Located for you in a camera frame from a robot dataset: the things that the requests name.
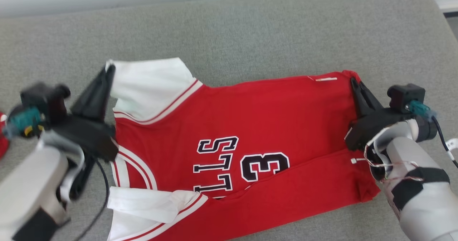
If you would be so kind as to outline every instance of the red fabric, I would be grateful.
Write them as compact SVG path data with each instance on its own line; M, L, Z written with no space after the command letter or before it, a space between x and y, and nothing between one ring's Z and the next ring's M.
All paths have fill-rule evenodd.
M334 78L333 81L315 81ZM209 199L201 208L154 240L226 240L283 225L346 205L371 200L379 189L367 165L350 152L344 137L356 119L350 78L355 72L254 81L235 86L202 86L175 111L152 125L116 119L119 144L139 156L163 191L195 190L224 184L231 188L203 192ZM198 153L202 140L238 137L234 150L222 144L214 153ZM279 162L248 182L242 172L247 155L282 153ZM230 168L194 172L196 165L218 165L221 154L232 154ZM128 167L130 187L144 188L144 178Z
M6 120L5 121L0 121L0 131L3 129L5 126ZM5 155L6 150L8 150L9 146L9 141L7 138L5 138L3 135L0 135L0 159Z

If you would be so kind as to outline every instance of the gray table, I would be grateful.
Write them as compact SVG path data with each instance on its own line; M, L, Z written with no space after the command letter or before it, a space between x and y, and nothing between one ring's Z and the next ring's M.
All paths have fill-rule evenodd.
M171 57L180 57L210 86L355 70L384 105L389 86L416 83L440 113L445 137L458 136L458 43L433 0L211 0L0 20L0 110L18 103L18 91L38 80L66 83L75 97L109 58ZM0 161L0 179L34 144L13 141ZM458 191L458 170L439 140L423 147ZM77 236L103 196L103 180L94 169L85 194L70 206L72 221L54 240ZM106 240L111 215L106 210L84 240ZM406 237L379 195L239 240Z

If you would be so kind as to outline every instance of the black velcro strap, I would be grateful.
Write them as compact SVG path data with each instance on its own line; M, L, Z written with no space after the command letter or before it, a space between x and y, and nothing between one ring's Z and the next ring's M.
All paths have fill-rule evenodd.
M49 241L59 228L43 209L39 210L14 235L14 241Z
M410 199L414 198L423 190L424 183L448 182L450 178L443 169L437 168L416 168L406 174L407 176L419 177L423 181L404 179L397 184L391 191L394 198L394 205L401 211Z

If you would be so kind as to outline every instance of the striped trim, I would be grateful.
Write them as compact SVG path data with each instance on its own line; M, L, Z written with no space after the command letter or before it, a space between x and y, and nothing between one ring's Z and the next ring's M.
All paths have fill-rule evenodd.
M191 94L196 92L202 86L203 83L196 79L180 96L177 97L177 99L175 99L168 107L166 107L158 115L151 118L150 120L137 120L132 115L113 109L114 117L118 119L132 120L140 125L153 124L154 122L158 122L159 120L163 119L171 112L173 112L180 104L182 104L189 96L191 96Z
M126 236L120 239L116 239L114 241L149 241L152 238L159 236L160 234L164 233L166 230L171 228L173 225L180 222L180 220L184 219L185 217L189 216L191 213L195 212L200 208L204 203L208 200L208 197L200 194L195 198L191 199L188 204L189 206L181 210L178 215L175 217L173 222L170 223L156 223L150 228L142 231L142 233L136 233L130 236Z
M139 156L132 151L127 150L123 146L119 146L116 161L111 164L113 170L113 178L117 187L130 187L129 173L127 172L127 164L131 164L142 176L147 189L157 190L156 179L152 174L151 169Z

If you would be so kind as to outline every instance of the red basketball jersey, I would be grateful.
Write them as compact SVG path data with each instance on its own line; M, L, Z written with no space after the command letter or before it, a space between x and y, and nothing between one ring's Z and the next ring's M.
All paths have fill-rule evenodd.
M368 166L350 162L362 154L345 146L355 72L215 88L178 58L113 63L116 185L201 195L167 228L111 240L227 240L379 192Z

